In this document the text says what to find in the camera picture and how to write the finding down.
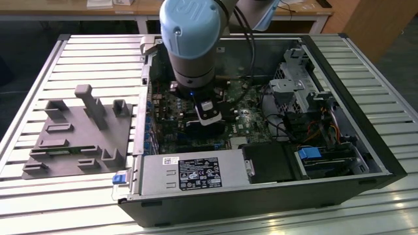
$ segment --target aluminum slotted table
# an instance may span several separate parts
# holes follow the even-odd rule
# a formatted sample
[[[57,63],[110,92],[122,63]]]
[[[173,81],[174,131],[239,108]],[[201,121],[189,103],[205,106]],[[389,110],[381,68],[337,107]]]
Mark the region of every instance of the aluminum slotted table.
[[[113,173],[22,180],[24,162],[46,114],[48,99],[81,105],[73,87],[90,84],[110,104],[136,104],[144,58],[140,35],[61,37],[0,143],[0,233],[70,234],[388,234],[418,227],[418,115],[349,39],[315,35],[339,78],[363,109],[408,176],[339,206],[142,229],[112,200]],[[128,143],[132,164],[134,117]]]

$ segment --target wooden table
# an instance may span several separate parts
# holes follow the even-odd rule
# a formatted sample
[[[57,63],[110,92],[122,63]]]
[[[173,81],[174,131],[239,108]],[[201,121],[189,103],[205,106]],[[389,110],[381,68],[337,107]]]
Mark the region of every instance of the wooden table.
[[[113,5],[112,9],[86,10],[86,0],[0,0],[2,21],[117,21],[132,20],[138,32],[148,34],[146,21],[158,20],[161,0],[136,0],[130,6]],[[331,8],[321,8],[315,0],[277,8],[273,21],[312,21],[309,33],[320,33],[332,15]]]

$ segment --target floor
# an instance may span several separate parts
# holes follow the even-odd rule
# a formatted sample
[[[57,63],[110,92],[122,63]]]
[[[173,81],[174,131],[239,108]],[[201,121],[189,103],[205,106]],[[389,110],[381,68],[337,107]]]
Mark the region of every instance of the floor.
[[[0,86],[0,139],[13,120],[49,51],[60,34],[126,34],[134,22],[52,22],[45,29],[38,22],[0,22],[0,57],[13,72],[13,80]],[[418,110],[418,17],[399,35],[377,69]]]

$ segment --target table leg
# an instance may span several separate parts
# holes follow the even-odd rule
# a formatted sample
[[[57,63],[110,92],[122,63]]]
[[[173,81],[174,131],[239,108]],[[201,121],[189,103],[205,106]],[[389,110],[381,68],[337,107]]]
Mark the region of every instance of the table leg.
[[[148,34],[146,16],[137,16],[134,20],[137,24],[138,34]]]
[[[328,16],[317,16],[316,21],[312,24],[311,31],[308,33],[319,34],[321,32],[321,29],[324,28],[327,19]]]

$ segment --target motherboard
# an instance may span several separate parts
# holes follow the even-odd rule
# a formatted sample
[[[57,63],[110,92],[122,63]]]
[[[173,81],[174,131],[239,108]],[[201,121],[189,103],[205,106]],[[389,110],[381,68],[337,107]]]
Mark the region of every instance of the motherboard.
[[[152,86],[153,118],[156,123],[158,153],[182,153],[237,149],[251,142],[269,141],[272,136],[264,123],[259,102],[260,89],[249,87],[241,80],[231,80],[219,97],[225,103],[241,101],[220,122],[204,127],[200,125],[190,100],[177,98],[168,86]]]

